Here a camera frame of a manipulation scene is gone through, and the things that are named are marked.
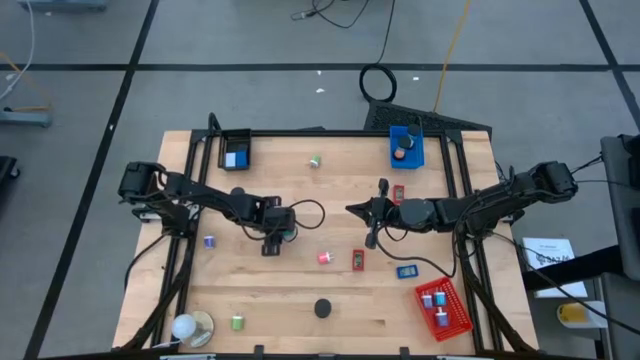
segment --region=red plastic crate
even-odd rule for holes
[[[449,317],[449,326],[447,327],[438,327],[436,323],[436,313],[438,312],[434,296],[436,290],[444,292],[447,297],[447,305],[441,306],[442,311],[445,311]],[[425,291],[433,296],[433,308],[431,309],[425,309],[422,305],[422,295]],[[469,320],[469,314],[467,314],[467,311],[462,306],[458,293],[449,278],[443,277],[420,285],[416,287],[415,292],[424,321],[426,321],[429,330],[431,330],[431,334],[433,334],[433,337],[435,337],[438,342],[473,329],[473,324],[471,320]]]

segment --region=black disc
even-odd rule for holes
[[[331,303],[329,300],[320,299],[316,301],[315,312],[316,316],[320,319],[324,319],[329,316],[329,314],[331,314]]]

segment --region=gray floor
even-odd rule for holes
[[[350,19],[362,1],[337,2],[328,15]],[[38,14],[37,63],[127,63],[149,0],[112,0],[102,14]],[[398,1],[385,61],[444,59],[463,0]],[[620,63],[640,62],[638,5],[591,1]],[[373,0],[351,30],[319,18],[293,23],[289,14],[309,1],[161,1],[141,63],[347,63],[378,57],[390,3]],[[26,60],[28,16],[0,1],[0,51]],[[456,63],[605,64],[577,1],[491,0],[471,7],[457,44]],[[0,84],[6,73],[0,74]],[[0,127],[0,154],[19,158],[23,175],[0,216],[0,348],[23,355],[51,274],[123,77],[118,72],[32,72],[54,97],[49,129]],[[438,72],[398,71],[394,103],[433,106]],[[640,91],[640,74],[625,73]],[[122,302],[122,278],[139,224],[116,188],[124,165],[156,159],[166,130],[204,127],[214,111],[225,128],[249,126],[361,129],[368,104],[357,71],[138,72],[124,107],[41,355],[106,351]],[[388,84],[371,74],[382,96]],[[2,106],[38,101],[21,86]],[[578,165],[596,156],[599,138],[638,129],[610,72],[450,72],[440,113],[493,126],[503,166],[528,169],[545,160]],[[602,168],[580,173],[603,178]],[[584,254],[615,243],[602,184],[584,184],[569,203],[534,206],[515,227],[517,237],[567,237]],[[553,301],[531,302],[540,345],[564,355],[594,356],[593,343],[557,325]]]

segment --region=yellow cable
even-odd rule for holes
[[[11,68],[15,71],[15,72],[20,72],[20,68],[13,63],[13,61],[11,61],[11,59],[9,58],[9,56],[7,56],[7,54],[0,52],[0,58],[4,59],[7,64],[9,64],[9,66],[11,66]],[[36,92],[38,92],[38,94],[40,94],[40,96],[42,98],[45,99],[45,101],[47,101],[48,105],[47,106],[24,106],[24,107],[19,107],[19,108],[13,108],[13,111],[49,111],[51,110],[52,106],[52,101],[51,101],[51,97],[49,96],[49,94],[44,91],[44,89],[42,89],[41,87],[39,87],[35,81],[33,81],[33,79],[29,76],[28,73],[25,73],[23,75],[25,81],[27,82],[27,84],[29,86],[31,86],[31,88],[35,89]]]
[[[433,105],[433,112],[437,112],[438,103],[440,102],[440,92],[442,91],[442,85],[444,84],[444,77],[447,74],[447,65],[449,65],[449,58],[451,58],[451,54],[453,54],[453,48],[456,46],[456,41],[458,41],[458,36],[460,36],[460,31],[464,26],[464,22],[467,20],[467,15],[469,14],[469,6],[471,5],[471,0],[467,0],[467,3],[464,4],[464,13],[458,20],[458,26],[456,26],[456,32],[453,34],[453,40],[451,40],[451,45],[449,45],[449,51],[447,52],[447,57],[444,59],[444,64],[442,64],[442,73],[440,74],[440,83],[438,83],[438,94],[436,95],[436,103]]]

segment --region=white ball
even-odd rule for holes
[[[189,314],[182,314],[173,320],[171,333],[180,340],[184,340],[196,332],[196,320]]]

